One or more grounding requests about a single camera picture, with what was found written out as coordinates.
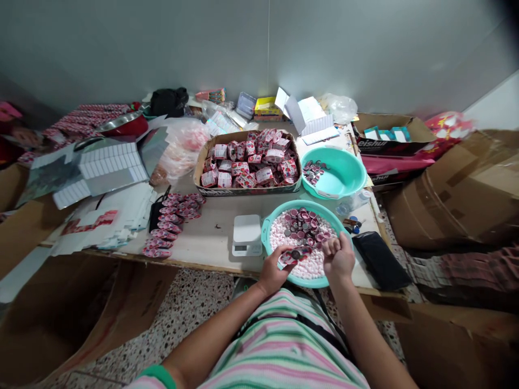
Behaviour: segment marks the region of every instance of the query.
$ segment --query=terrazzo floor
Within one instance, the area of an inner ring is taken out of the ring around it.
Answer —
[[[386,222],[386,230],[391,239],[393,253],[404,264],[407,261],[406,253],[396,244],[388,222]],[[122,388],[134,380],[144,368],[162,361],[186,335],[225,307],[231,299],[233,289],[233,277],[227,274],[180,270],[149,330],[89,365],[66,373],[54,381],[30,387],[37,389]],[[321,290],[321,295],[330,316],[342,327],[335,303],[329,298],[328,292],[329,290]],[[408,295],[411,302],[423,302],[415,286],[408,288]],[[405,364],[394,323],[378,321],[376,324],[400,361]]]

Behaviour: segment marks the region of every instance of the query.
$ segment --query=cardboard box with candy packs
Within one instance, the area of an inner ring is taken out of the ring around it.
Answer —
[[[278,129],[217,136],[200,151],[193,180],[205,197],[297,192],[301,163],[294,138]]]

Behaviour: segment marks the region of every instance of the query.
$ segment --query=digital kitchen scale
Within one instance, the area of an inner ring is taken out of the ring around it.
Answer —
[[[260,216],[236,216],[232,236],[232,255],[235,257],[258,257],[262,253]]]

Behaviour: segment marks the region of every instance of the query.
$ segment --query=plastic bottle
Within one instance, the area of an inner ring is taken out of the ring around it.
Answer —
[[[346,197],[346,199],[335,208],[335,211],[337,214],[347,217],[356,209],[369,203],[370,198],[371,192],[363,189],[350,197]]]

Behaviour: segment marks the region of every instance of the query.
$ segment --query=white candy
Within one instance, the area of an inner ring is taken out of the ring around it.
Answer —
[[[282,212],[270,226],[270,247],[272,250],[275,250],[278,246],[296,246],[296,239],[285,236],[285,230],[290,229],[289,222],[285,220],[286,214],[288,214],[288,211]],[[330,223],[319,215],[317,216],[317,222],[321,232],[329,232],[332,238],[337,238],[337,234]],[[322,250],[313,247],[312,254],[307,259],[299,262],[292,270],[292,274],[303,279],[324,277],[323,261],[324,253]]]

